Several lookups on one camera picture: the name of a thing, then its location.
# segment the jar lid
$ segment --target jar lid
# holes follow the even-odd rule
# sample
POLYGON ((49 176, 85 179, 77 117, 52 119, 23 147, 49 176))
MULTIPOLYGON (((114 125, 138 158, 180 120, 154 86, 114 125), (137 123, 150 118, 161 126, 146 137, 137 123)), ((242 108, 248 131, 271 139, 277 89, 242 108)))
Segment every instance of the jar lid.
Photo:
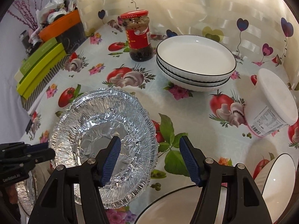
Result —
POLYGON ((146 16, 149 14, 149 11, 147 10, 138 10, 138 11, 132 11, 132 12, 127 12, 127 13, 123 13, 121 15, 121 18, 137 18, 137 17, 141 17, 141 16, 146 16))

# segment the floral tablecloth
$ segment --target floral tablecloth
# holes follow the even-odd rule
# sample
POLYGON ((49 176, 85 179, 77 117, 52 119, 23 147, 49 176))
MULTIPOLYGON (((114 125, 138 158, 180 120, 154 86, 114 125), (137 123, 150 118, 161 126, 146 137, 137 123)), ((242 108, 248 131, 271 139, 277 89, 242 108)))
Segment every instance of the floral tablecloth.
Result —
MULTIPOLYGON (((208 32, 203 31, 203 36, 211 37, 208 32)), ((155 48, 160 40, 174 35, 176 33, 169 30, 167 35, 152 35, 152 46, 155 48)), ((250 133, 243 117, 246 99, 255 86, 255 75, 260 68, 273 71, 289 83, 279 56, 251 62, 233 51, 237 68, 228 83, 220 91, 200 93, 167 81, 158 69, 155 56, 147 62, 136 63, 128 51, 126 35, 115 21, 91 34, 47 85, 32 115, 30 131, 21 139, 29 144, 47 142, 61 112, 81 93, 99 87, 121 87, 134 94, 156 126, 160 143, 158 164, 151 174, 149 187, 140 197, 130 206, 107 211, 111 224, 133 223, 157 198, 193 184, 178 148, 182 135, 188 135, 194 147, 220 164, 244 163, 254 178, 282 153, 290 154, 297 166, 298 122, 259 138, 250 133)), ((268 56, 273 49, 265 44, 263 52, 268 56)))

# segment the glass jar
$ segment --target glass jar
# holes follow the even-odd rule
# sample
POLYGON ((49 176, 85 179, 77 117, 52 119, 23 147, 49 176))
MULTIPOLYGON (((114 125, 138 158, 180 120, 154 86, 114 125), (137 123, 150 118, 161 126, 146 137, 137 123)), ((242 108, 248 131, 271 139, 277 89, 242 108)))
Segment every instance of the glass jar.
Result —
POLYGON ((148 13, 147 10, 139 10, 121 15, 130 47, 130 57, 137 62, 147 61, 153 56, 148 13))

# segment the white plastic container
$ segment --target white plastic container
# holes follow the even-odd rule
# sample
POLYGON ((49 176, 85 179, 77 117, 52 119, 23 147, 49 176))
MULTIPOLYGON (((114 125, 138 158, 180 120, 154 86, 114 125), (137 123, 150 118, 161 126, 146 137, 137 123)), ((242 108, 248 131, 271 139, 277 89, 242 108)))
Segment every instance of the white plastic container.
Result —
POLYGON ((298 119, 295 100, 284 82, 273 72, 262 68, 258 82, 246 101, 245 119, 249 129, 263 137, 298 119))

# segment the white bowl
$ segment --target white bowl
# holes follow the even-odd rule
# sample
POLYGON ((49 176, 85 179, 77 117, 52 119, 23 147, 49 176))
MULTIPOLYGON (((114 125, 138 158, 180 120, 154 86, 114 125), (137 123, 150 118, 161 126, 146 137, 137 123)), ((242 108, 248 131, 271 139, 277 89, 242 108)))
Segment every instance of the white bowl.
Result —
POLYGON ((296 169, 290 155, 284 153, 270 161, 255 179, 268 207, 272 223, 286 209, 295 185, 296 169))
POLYGON ((195 85, 191 85, 191 84, 188 84, 188 83, 185 83, 185 82, 182 82, 182 81, 179 81, 179 80, 176 80, 174 77, 166 74, 162 68, 160 67, 159 63, 157 62, 157 65, 162 73, 162 75, 170 82, 172 82, 173 84, 175 85, 178 85, 182 88, 185 88, 185 89, 188 89, 190 91, 197 91, 197 92, 210 92, 210 91, 215 91, 215 90, 218 90, 220 88, 222 88, 228 81, 224 82, 223 84, 221 85, 218 85, 218 86, 215 86, 215 87, 203 87, 203 86, 195 86, 195 85))
MULTIPOLYGON (((166 194, 149 205, 135 224, 190 223, 202 188, 188 186, 166 194)), ((215 224, 222 224, 226 202, 226 188, 221 187, 215 224)))
POLYGON ((201 82, 229 78, 236 69, 234 55, 224 45, 195 35, 179 35, 162 41, 157 57, 172 73, 201 82))
POLYGON ((168 71, 162 64, 161 62, 159 61, 158 57, 157 57, 157 63, 159 64, 159 67, 162 71, 164 71, 167 75, 173 77, 174 79, 176 80, 179 80, 179 81, 182 81, 184 83, 187 83, 187 84, 190 84, 190 85, 194 85, 194 86, 200 86, 200 87, 215 87, 215 86, 218 86, 218 85, 221 85, 221 84, 224 84, 226 83, 229 78, 226 78, 222 81, 218 81, 218 82, 200 82, 200 81, 194 81, 194 80, 190 80, 190 79, 187 79, 187 78, 183 78, 183 77, 180 77, 174 73, 172 73, 171 71, 168 71))

